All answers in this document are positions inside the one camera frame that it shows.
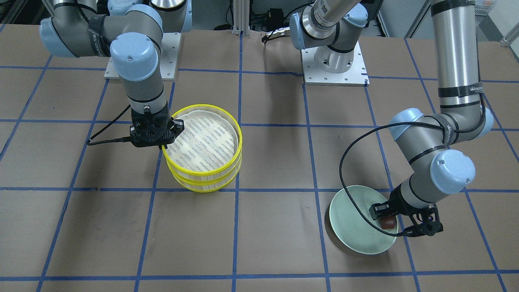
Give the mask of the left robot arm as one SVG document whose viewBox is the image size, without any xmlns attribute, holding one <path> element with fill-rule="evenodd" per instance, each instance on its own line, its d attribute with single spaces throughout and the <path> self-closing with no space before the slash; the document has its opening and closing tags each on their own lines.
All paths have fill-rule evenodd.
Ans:
<svg viewBox="0 0 519 292">
<path fill-rule="evenodd" d="M 361 0 L 315 0 L 302 13 L 290 16 L 290 33 L 296 49 L 317 47 L 326 54 L 351 59 L 354 43 L 368 22 Z M 478 41 L 475 33 L 474 0 L 432 0 L 431 16 L 438 69 L 440 113 L 424 115 L 417 108 L 396 114 L 388 125 L 357 138 L 339 163 L 339 177 L 347 196 L 366 223 L 392 237 L 433 236 L 443 231 L 436 203 L 466 187 L 475 176 L 471 159 L 447 149 L 488 133 L 494 118 L 485 107 L 480 79 Z M 346 154 L 361 139 L 389 128 L 394 141 L 413 169 L 413 174 L 395 187 L 388 201 L 361 211 L 349 193 L 342 175 Z M 398 233 L 389 233 L 395 216 L 412 222 Z"/>
</svg>

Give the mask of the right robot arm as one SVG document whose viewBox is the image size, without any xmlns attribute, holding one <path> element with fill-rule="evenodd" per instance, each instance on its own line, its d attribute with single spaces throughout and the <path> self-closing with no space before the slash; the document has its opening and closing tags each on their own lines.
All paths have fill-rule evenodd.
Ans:
<svg viewBox="0 0 519 292">
<path fill-rule="evenodd" d="M 43 19 L 45 48 L 62 58 L 110 57 L 131 110 L 128 137 L 135 147 L 167 148 L 184 131 L 172 118 L 161 74 L 163 36 L 192 28 L 189 0 L 110 0 L 109 15 L 96 0 L 54 0 L 54 16 Z"/>
</svg>

